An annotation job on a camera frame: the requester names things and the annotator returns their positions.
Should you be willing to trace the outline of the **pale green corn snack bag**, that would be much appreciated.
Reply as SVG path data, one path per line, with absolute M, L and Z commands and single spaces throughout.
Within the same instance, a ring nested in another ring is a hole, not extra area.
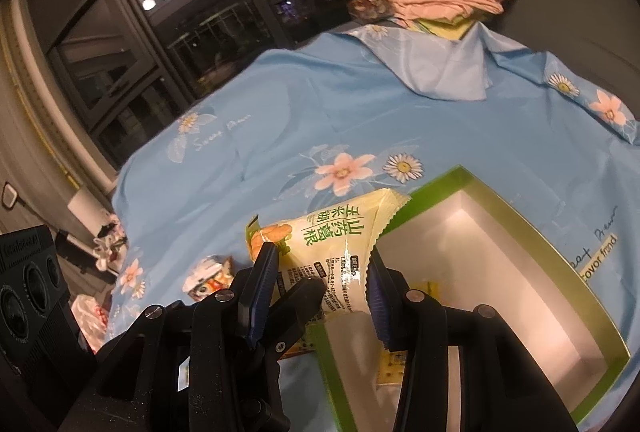
M 407 195 L 393 189 L 377 189 L 295 220 L 262 226 L 253 219 L 245 228 L 245 241 L 253 260 L 263 244 L 276 245 L 280 259 L 274 299 L 314 276 L 326 285 L 321 303 L 325 319 L 365 312 L 372 249 L 408 201 Z

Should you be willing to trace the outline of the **white red plastic bag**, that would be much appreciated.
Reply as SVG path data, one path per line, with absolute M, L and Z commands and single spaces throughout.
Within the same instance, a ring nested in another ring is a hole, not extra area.
M 70 307 L 78 326 L 93 352 L 98 352 L 107 335 L 107 311 L 88 295 L 78 295 Z

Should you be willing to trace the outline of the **orange panda snack bag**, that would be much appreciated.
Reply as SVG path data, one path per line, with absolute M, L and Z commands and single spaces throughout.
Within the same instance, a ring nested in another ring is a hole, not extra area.
M 207 256 L 186 276 L 182 291 L 200 302 L 219 290 L 228 289 L 233 279 L 231 257 Z

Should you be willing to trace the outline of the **green cardboard box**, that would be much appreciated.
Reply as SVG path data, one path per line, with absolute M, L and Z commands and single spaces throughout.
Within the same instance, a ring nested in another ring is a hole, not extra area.
M 415 191 L 378 240 L 385 264 L 441 304 L 495 308 L 582 422 L 630 359 L 626 342 L 580 275 L 510 204 L 462 167 Z M 311 329 L 341 431 L 388 431 L 402 367 L 384 374 L 370 316 Z

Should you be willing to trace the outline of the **blue floral tablecloth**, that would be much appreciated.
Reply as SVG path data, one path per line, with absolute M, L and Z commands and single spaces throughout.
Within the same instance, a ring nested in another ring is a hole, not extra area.
M 252 257 L 245 228 L 377 189 L 412 194 L 451 169 L 480 179 L 561 253 L 630 359 L 582 420 L 600 431 L 639 372 L 639 124 L 613 93 L 484 26 L 451 42 L 402 28 L 270 50 L 142 146 L 113 206 L 129 241 L 108 331 L 182 291 L 207 256 Z M 341 431 L 314 352 L 285 360 L 296 431 Z

